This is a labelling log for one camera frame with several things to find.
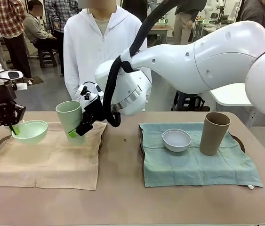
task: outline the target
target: white bowl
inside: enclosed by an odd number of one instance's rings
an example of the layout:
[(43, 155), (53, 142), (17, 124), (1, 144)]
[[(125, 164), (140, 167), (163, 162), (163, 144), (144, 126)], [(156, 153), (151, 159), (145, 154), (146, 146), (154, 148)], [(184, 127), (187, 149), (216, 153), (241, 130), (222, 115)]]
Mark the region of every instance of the white bowl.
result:
[(191, 143), (190, 135), (181, 129), (169, 129), (162, 135), (166, 148), (173, 152), (182, 152), (188, 148)]
[(19, 134), (15, 135), (12, 132), (12, 137), (17, 142), (28, 145), (34, 145), (42, 141), (48, 130), (48, 124), (40, 120), (26, 121), (16, 125), (16, 127), (19, 129)]

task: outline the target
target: chair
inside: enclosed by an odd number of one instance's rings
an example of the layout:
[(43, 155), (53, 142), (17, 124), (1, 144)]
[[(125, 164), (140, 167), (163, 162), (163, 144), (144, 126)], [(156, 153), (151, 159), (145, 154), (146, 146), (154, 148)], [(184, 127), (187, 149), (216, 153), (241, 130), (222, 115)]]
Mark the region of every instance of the chair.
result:
[[(44, 55), (43, 54), (44, 52), (48, 52), (49, 56)], [(49, 64), (52, 64), (53, 67), (57, 67), (57, 62), (55, 60), (53, 51), (51, 49), (50, 50), (39, 49), (38, 56), (39, 56), (39, 63), (40, 63), (41, 68), (44, 68), (45, 65), (49, 65)]]
[(211, 18), (211, 19), (217, 19), (218, 16), (219, 16), (218, 13), (212, 13), (210, 18)]

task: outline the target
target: table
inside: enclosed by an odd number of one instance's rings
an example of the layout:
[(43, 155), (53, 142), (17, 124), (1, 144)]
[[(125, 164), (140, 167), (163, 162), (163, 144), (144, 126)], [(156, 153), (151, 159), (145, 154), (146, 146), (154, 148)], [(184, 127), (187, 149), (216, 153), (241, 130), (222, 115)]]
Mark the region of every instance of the table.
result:
[(222, 28), (226, 25), (221, 25), (219, 27), (218, 24), (204, 24), (203, 22), (195, 22), (195, 27), (194, 27), (194, 39), (193, 41), (196, 41), (204, 36), (206, 36), (207, 34), (210, 34), (216, 30), (218, 30), (219, 28)]
[[(203, 122), (203, 112), (143, 112), (107, 126), (96, 191), (0, 187), (0, 225), (259, 224), (265, 187), (145, 188), (139, 123)], [(265, 149), (233, 114), (229, 131), (245, 146), (265, 186)], [(58, 121), (55, 112), (27, 112), (25, 120)], [(0, 139), (8, 130), (0, 127)]]
[(212, 97), (216, 102), (222, 106), (228, 107), (251, 107), (249, 116), (245, 122), (245, 125), (250, 128), (258, 114), (258, 111), (249, 101), (244, 83), (236, 83), (227, 86), (223, 86), (210, 91)]
[(163, 44), (167, 43), (167, 34), (168, 31), (171, 31), (172, 27), (171, 26), (158, 26), (155, 25), (152, 27), (152, 29), (149, 31), (149, 34), (160, 34), (161, 35), (161, 40)]

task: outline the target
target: stool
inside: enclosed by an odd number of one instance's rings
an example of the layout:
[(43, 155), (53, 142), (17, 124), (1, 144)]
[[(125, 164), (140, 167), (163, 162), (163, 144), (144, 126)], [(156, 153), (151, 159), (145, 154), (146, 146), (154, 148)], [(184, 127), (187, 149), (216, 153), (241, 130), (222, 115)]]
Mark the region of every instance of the stool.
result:
[[(42, 54), (43, 52), (48, 52), (49, 56), (44, 56)], [(48, 65), (48, 64), (53, 64), (54, 67), (57, 67), (57, 62), (55, 60), (53, 51), (51, 49), (50, 50), (39, 49), (38, 56), (39, 56), (39, 63), (40, 63), (41, 68), (44, 68), (45, 65)]]
[(191, 99), (196, 96), (197, 94), (186, 94), (186, 93), (177, 91), (171, 111), (173, 112), (185, 111), (184, 108), (189, 107)]
[(177, 91), (171, 111), (175, 112), (209, 112), (210, 107), (204, 106), (205, 101), (197, 94), (186, 94)]

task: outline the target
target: beige towel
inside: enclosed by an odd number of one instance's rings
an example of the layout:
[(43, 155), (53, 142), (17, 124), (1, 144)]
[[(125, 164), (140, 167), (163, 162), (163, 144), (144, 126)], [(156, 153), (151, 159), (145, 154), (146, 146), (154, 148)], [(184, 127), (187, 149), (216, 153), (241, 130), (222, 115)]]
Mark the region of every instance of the beige towel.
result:
[(80, 146), (69, 144), (59, 122), (48, 123), (48, 133), (37, 145), (11, 138), (0, 150), (0, 186), (95, 190), (105, 127), (94, 123)]

